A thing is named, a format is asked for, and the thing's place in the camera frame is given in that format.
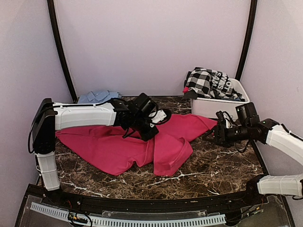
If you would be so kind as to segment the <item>black white checkered shirt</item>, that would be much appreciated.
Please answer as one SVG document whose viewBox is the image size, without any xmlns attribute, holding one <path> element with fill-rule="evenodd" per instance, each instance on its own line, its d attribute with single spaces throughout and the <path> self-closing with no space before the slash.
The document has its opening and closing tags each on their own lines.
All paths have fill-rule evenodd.
<svg viewBox="0 0 303 227">
<path fill-rule="evenodd" d="M 195 68 L 189 71 L 183 89 L 183 99 L 214 98 L 212 70 Z"/>
</svg>

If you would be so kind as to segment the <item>folded light blue shirt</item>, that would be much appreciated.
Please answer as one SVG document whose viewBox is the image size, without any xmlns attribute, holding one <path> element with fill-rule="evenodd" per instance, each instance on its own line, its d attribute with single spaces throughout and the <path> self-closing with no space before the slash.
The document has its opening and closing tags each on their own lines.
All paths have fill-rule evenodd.
<svg viewBox="0 0 303 227">
<path fill-rule="evenodd" d="M 87 94 L 81 95 L 79 97 L 79 104 L 95 104 L 95 103 L 103 103 L 111 98 L 121 98 L 119 92 L 112 92 L 108 90 L 98 90 L 98 91 L 90 91 Z"/>
</svg>

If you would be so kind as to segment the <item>left black corner post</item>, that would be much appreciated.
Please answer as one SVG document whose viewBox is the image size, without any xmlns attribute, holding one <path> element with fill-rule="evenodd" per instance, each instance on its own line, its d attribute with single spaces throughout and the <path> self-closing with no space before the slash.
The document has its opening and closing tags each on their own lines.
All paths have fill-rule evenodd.
<svg viewBox="0 0 303 227">
<path fill-rule="evenodd" d="M 47 0 L 47 5 L 48 5 L 48 12 L 49 12 L 49 17 L 50 17 L 50 22 L 52 26 L 52 31 L 53 31 L 53 37 L 57 49 L 57 53 L 59 56 L 61 68 L 63 71 L 64 79 L 68 87 L 68 91 L 70 93 L 71 99 L 73 102 L 77 101 L 77 95 L 76 91 L 71 79 L 71 75 L 68 69 L 67 61 L 65 58 L 64 50 L 63 50 L 63 45 L 60 37 L 60 31 L 58 27 L 58 21 L 57 21 L 57 16 L 56 16 L 56 11 L 55 11 L 55 2 L 54 0 Z"/>
</svg>

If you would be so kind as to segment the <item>right black corner post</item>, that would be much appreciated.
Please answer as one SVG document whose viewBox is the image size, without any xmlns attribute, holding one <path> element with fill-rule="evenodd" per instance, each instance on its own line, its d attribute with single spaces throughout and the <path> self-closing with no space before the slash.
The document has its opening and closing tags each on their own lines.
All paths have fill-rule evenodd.
<svg viewBox="0 0 303 227">
<path fill-rule="evenodd" d="M 255 22 L 255 17 L 256 17 L 256 12 L 257 12 L 257 0 L 251 0 L 250 1 L 250 10 L 249 10 L 249 16 L 248 16 L 248 22 L 247 22 L 247 28 L 245 32 L 245 37 L 243 41 L 243 47 L 239 59 L 239 64 L 237 67 L 237 71 L 235 74 L 235 79 L 240 81 L 243 71 L 244 71 L 244 66 L 246 63 L 246 59 L 248 56 L 249 52 L 249 47 L 250 47 L 250 41 L 252 37 L 252 32 L 253 32 L 253 27 L 254 27 L 254 22 Z"/>
</svg>

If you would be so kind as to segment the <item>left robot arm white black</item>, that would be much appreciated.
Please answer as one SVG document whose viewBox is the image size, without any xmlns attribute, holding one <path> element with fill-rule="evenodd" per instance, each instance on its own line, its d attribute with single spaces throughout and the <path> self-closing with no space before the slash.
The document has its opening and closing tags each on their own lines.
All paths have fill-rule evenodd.
<svg viewBox="0 0 303 227">
<path fill-rule="evenodd" d="M 55 161 L 55 133 L 82 126 L 120 126 L 123 130 L 138 132 L 148 141 L 159 132 L 156 125 L 167 114 L 142 93 L 133 101 L 112 98 L 97 104 L 54 103 L 46 98 L 42 101 L 32 121 L 27 139 L 27 149 L 36 156 L 44 188 L 48 198 L 56 206 L 63 206 L 67 196 L 61 192 Z"/>
</svg>

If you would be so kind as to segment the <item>black shirt white lettering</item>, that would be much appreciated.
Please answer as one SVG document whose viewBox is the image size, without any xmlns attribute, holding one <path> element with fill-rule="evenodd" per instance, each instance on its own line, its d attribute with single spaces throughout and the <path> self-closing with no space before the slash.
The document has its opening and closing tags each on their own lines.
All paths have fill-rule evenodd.
<svg viewBox="0 0 303 227">
<path fill-rule="evenodd" d="M 234 100 L 242 94 L 237 92 L 228 75 L 217 70 L 210 70 L 211 94 L 215 99 Z"/>
</svg>

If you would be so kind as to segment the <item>black corner post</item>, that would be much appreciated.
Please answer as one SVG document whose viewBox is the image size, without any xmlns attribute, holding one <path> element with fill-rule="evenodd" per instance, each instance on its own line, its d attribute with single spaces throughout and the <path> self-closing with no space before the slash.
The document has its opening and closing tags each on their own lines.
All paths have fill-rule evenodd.
<svg viewBox="0 0 303 227">
<path fill-rule="evenodd" d="M 63 71 L 64 79 L 68 87 L 68 91 L 70 93 L 71 99 L 73 102 L 77 101 L 77 95 L 76 91 L 71 79 L 71 75 L 68 69 L 67 61 L 65 58 L 64 50 L 63 50 L 63 45 L 60 37 L 60 31 L 58 27 L 58 21 L 57 21 L 57 16 L 56 16 L 56 11 L 55 11 L 55 2 L 54 0 L 47 0 L 47 5 L 48 5 L 48 12 L 49 12 L 49 17 L 50 17 L 50 22 L 52 26 L 52 31 L 53 31 L 53 37 L 57 49 L 57 53 L 59 56 L 61 68 Z"/>
<path fill-rule="evenodd" d="M 245 37 L 243 41 L 243 47 L 239 59 L 239 64 L 237 67 L 237 71 L 235 74 L 235 79 L 240 81 L 243 71 L 244 71 L 244 66 L 246 63 L 246 59 L 248 56 L 249 52 L 249 47 L 250 47 L 250 41 L 252 37 L 252 32 L 253 32 L 253 27 L 254 27 L 254 22 L 255 22 L 255 17 L 256 17 L 256 12 L 257 12 L 257 0 L 251 0 L 250 1 L 250 10 L 249 10 L 249 16 L 248 16 L 248 22 L 247 22 L 247 28 L 245 32 Z"/>
</svg>

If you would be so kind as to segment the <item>black curved front rail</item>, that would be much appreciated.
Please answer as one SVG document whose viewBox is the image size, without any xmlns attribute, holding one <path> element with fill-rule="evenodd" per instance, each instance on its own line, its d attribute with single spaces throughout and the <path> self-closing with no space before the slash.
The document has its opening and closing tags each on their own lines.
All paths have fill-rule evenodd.
<svg viewBox="0 0 303 227">
<path fill-rule="evenodd" d="M 232 193 L 222 196 L 211 196 L 193 199 L 174 199 L 174 200 L 127 200 L 110 199 L 95 196 L 85 196 L 74 193 L 56 190 L 44 192 L 46 198 L 58 205 L 72 205 L 75 210 L 101 213 L 102 211 L 133 211 L 133 212 L 179 212 L 207 210 L 219 212 L 233 212 L 246 206 L 261 203 L 261 200 L 245 203 L 242 195 L 244 192 Z"/>
</svg>

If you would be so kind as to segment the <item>pink trousers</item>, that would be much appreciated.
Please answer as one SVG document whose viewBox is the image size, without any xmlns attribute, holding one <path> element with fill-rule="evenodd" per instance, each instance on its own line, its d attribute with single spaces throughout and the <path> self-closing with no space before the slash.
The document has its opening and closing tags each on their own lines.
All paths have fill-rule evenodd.
<svg viewBox="0 0 303 227">
<path fill-rule="evenodd" d="M 159 133 L 143 141 L 138 133 L 123 138 L 124 130 L 113 126 L 64 129 L 56 137 L 82 159 L 110 175 L 120 175 L 137 164 L 153 163 L 153 173 L 171 176 L 192 155 L 190 142 L 212 129 L 217 122 L 194 114 L 174 114 L 158 126 Z"/>
</svg>

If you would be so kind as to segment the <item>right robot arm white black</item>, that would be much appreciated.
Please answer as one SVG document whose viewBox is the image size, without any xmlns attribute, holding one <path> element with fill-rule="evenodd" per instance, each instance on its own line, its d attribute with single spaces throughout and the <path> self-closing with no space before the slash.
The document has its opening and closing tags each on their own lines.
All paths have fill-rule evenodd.
<svg viewBox="0 0 303 227">
<path fill-rule="evenodd" d="M 229 127 L 221 120 L 211 129 L 211 133 L 216 145 L 230 147 L 243 140 L 255 140 L 280 151 L 298 164 L 303 164 L 303 139 L 272 119 L 244 120 L 240 125 Z M 241 200 L 246 205 L 252 205 L 262 195 L 285 195 L 301 200 L 303 174 L 257 175 L 247 182 Z"/>
</svg>

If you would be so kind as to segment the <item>white plastic laundry bin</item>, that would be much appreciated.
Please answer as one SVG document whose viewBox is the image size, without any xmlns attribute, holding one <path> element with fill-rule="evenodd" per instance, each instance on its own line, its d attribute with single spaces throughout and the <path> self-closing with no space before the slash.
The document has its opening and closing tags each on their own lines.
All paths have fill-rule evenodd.
<svg viewBox="0 0 303 227">
<path fill-rule="evenodd" d="M 191 113 L 195 115 L 200 115 L 207 118 L 216 119 L 216 113 L 218 111 L 226 111 L 233 120 L 238 119 L 236 107 L 249 103 L 250 99 L 244 90 L 242 84 L 236 79 L 230 79 L 233 88 L 244 98 L 243 101 L 231 101 L 231 100 L 221 100 L 221 99 L 208 99 L 208 98 L 198 98 L 191 99 Z"/>
</svg>

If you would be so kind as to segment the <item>dark blue garment in bin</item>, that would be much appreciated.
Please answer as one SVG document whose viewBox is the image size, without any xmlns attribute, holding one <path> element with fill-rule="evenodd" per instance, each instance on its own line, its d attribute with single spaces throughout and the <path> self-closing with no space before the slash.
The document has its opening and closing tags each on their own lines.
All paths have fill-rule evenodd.
<svg viewBox="0 0 303 227">
<path fill-rule="evenodd" d="M 245 102 L 246 100 L 245 100 L 245 98 L 243 97 L 243 95 L 241 95 L 241 96 L 236 97 L 236 98 L 234 99 L 234 101 Z"/>
</svg>

